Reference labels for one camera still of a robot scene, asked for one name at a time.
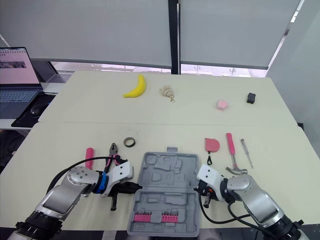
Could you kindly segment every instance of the laptop keyboard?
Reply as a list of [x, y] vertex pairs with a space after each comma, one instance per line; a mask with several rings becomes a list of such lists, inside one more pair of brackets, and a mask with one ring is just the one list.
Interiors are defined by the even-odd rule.
[[28, 103], [38, 91], [0, 91], [0, 103]]

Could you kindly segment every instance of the pink screwdriver handle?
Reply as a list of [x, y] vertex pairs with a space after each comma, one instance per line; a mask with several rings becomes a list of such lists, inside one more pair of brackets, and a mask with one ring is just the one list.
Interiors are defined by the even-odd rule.
[[235, 149], [234, 142], [232, 141], [232, 134], [230, 132], [228, 132], [226, 134], [226, 140], [228, 142], [228, 147], [229, 147], [230, 154], [231, 155], [235, 155], [236, 154], [236, 149]]
[[[85, 151], [85, 159], [91, 159], [94, 157], [94, 149], [92, 147], [88, 147]], [[94, 161], [86, 161], [85, 162], [85, 167], [92, 170], [92, 165], [93, 165]]]

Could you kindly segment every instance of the screwdriver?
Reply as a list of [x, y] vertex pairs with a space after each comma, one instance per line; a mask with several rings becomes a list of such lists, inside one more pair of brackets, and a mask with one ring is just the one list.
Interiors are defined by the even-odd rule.
[[246, 146], [245, 140], [242, 138], [240, 141], [241, 141], [241, 143], [242, 143], [242, 147], [243, 147], [243, 149], [244, 149], [244, 151], [245, 151], [245, 154], [246, 154], [247, 157], [248, 157], [248, 160], [249, 160], [249, 163], [250, 163], [250, 165], [251, 165], [251, 168], [253, 169], [254, 166], [252, 165], [251, 158], [250, 158], [250, 156], [249, 156], [249, 151], [248, 151], [248, 148], [247, 148], [247, 146]]

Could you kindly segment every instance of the banana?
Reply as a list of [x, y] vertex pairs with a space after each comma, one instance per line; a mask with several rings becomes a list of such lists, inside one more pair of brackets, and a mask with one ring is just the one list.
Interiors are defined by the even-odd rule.
[[136, 98], [139, 97], [141, 94], [144, 93], [146, 90], [147, 83], [143, 75], [138, 75], [138, 85], [135, 89], [133, 89], [131, 92], [128, 92], [126, 94], [123, 94], [124, 98]]

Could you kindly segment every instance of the black ring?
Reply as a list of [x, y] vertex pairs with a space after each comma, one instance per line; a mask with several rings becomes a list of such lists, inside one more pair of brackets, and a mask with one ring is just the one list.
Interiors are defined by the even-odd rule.
[[[133, 143], [127, 144], [127, 142], [128, 142], [129, 140], [133, 140]], [[136, 145], [136, 140], [135, 140], [133, 137], [130, 136], [130, 137], [127, 137], [126, 139], [123, 140], [123, 144], [124, 144], [127, 148], [131, 148], [131, 147], [133, 147], [134, 145]]]

